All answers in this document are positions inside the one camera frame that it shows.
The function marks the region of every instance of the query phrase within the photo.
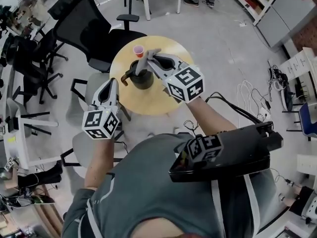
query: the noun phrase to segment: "black office chair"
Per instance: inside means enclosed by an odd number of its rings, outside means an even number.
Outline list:
[[[44,91],[46,90],[48,94],[53,98],[57,99],[57,95],[53,95],[50,91],[48,85],[51,83],[55,78],[57,77],[63,77],[63,74],[57,73],[51,78],[48,77],[49,71],[46,70],[45,64],[41,61],[40,67],[34,65],[32,63],[32,47],[34,46],[34,43],[30,40],[21,39],[20,37],[16,37],[16,45],[18,45],[18,49],[14,55],[12,68],[15,71],[20,72],[22,75],[24,75],[24,86],[26,85],[26,82],[28,82],[29,85],[32,85],[32,92],[21,92],[19,89],[13,94],[13,98],[19,94],[24,95],[25,98],[30,99],[31,96],[37,94],[37,90],[41,88],[41,95],[40,95],[40,104],[43,104],[43,95]]]
[[[32,51],[33,61],[44,62],[46,64],[48,63],[48,61],[50,61],[50,65],[48,67],[50,73],[53,73],[52,64],[54,57],[64,58],[66,61],[68,61],[67,57],[57,53],[57,51],[64,45],[64,43],[61,43],[58,46],[56,43],[57,39],[53,34],[53,29],[51,29],[45,35],[43,35],[43,38],[39,41],[35,49]]]
[[[56,38],[84,52],[89,65],[101,72],[109,71],[114,57],[127,43],[146,36],[129,30],[130,21],[139,21],[139,16],[131,14],[117,18],[124,22],[124,30],[110,31],[111,25],[94,0],[58,0],[48,12],[58,20],[53,29]]]

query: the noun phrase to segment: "pink cup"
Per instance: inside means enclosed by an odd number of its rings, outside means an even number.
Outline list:
[[[137,57],[141,58],[143,56],[144,48],[141,45],[136,45],[133,47],[133,52]]]

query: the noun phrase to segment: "blue chair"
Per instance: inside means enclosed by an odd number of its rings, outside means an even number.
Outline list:
[[[312,123],[307,103],[303,104],[299,111],[283,111],[283,113],[298,113],[299,121],[294,123],[300,123],[302,127],[302,129],[287,129],[286,131],[300,131],[308,137],[308,141],[311,141],[311,137],[317,138],[317,122]]]

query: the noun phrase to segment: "round wooden table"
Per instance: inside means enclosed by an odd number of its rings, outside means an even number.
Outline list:
[[[153,85],[146,90],[136,88],[130,78],[127,79],[128,86],[122,84],[123,74],[129,70],[133,61],[139,59],[133,53],[135,45],[142,45],[145,51],[160,48],[161,53],[177,55],[186,63],[193,64],[187,50],[167,37],[146,36],[128,43],[115,56],[110,68],[110,78],[115,78],[119,83],[120,103],[132,112],[141,115],[163,115],[177,109],[181,103],[177,103],[173,97],[163,92],[162,80],[155,75]]]

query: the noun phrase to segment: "gray floor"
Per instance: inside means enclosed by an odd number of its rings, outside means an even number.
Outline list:
[[[262,37],[257,35],[259,34],[257,29],[250,23],[249,16],[235,0],[216,0],[214,9],[210,9],[204,4],[201,4],[199,8],[182,4],[180,14],[176,14],[177,0],[149,1],[153,13],[151,21],[145,19],[141,1],[133,1],[132,12],[140,15],[140,21],[132,23],[131,29],[147,35],[166,36],[183,45],[205,75],[207,90],[203,95],[204,98],[212,92],[218,91],[229,101],[237,103],[237,85],[245,79],[262,94],[265,94],[268,88],[267,60],[270,59],[276,65],[286,60],[282,51],[273,52],[267,48],[266,43],[261,40]],[[113,26],[120,24],[115,20],[116,17],[128,11],[123,7],[123,0],[111,0],[101,5],[99,9]],[[240,27],[239,21],[244,21],[246,26]],[[53,26],[54,21],[50,20],[49,25]],[[78,49],[65,45],[60,53],[69,57],[69,61],[55,59],[55,72],[64,74],[63,78],[54,81],[50,86],[52,91],[58,94],[58,99],[52,100],[45,94],[44,105],[38,105],[39,96],[33,97],[27,104],[30,113],[50,111],[50,119],[59,123],[59,127],[52,129],[51,137],[39,134],[38,137],[28,139],[29,152],[32,152],[34,159],[43,156],[58,156],[72,148],[72,137],[80,131],[72,128],[65,121],[70,101],[69,89],[74,77],[87,80],[92,73],[96,72],[88,66],[86,57]],[[242,106],[241,97],[239,97],[239,103]],[[238,115],[226,104],[213,100],[210,101],[210,105],[238,125]],[[285,132],[295,118],[281,113],[280,96],[274,89],[272,90],[271,106],[274,129],[284,137],[284,147],[271,153],[271,167],[279,170],[284,177],[298,180],[296,155],[310,153],[314,142],[308,143],[301,133]],[[144,140],[149,132],[172,133],[172,128],[175,126],[184,128],[183,123],[187,119],[194,120],[185,105],[164,116],[132,114],[131,122],[123,120],[125,130],[123,140],[127,143],[128,148],[132,149],[138,142]],[[240,120],[241,126],[249,124],[244,118]],[[125,155],[121,145],[116,148],[117,157]],[[68,160],[75,160],[75,157],[69,156]],[[76,171],[82,177],[84,176],[84,168],[76,168]],[[71,192],[74,192],[75,188],[72,188],[71,191],[71,184],[82,184],[82,179],[73,170],[67,170],[62,176],[63,180],[58,184],[59,189],[50,190],[61,214],[67,211],[72,202]],[[278,181],[277,187],[279,192],[289,192],[289,188],[282,179]],[[265,221],[270,221],[282,208],[283,206],[278,202],[276,196],[272,199],[272,208]]]

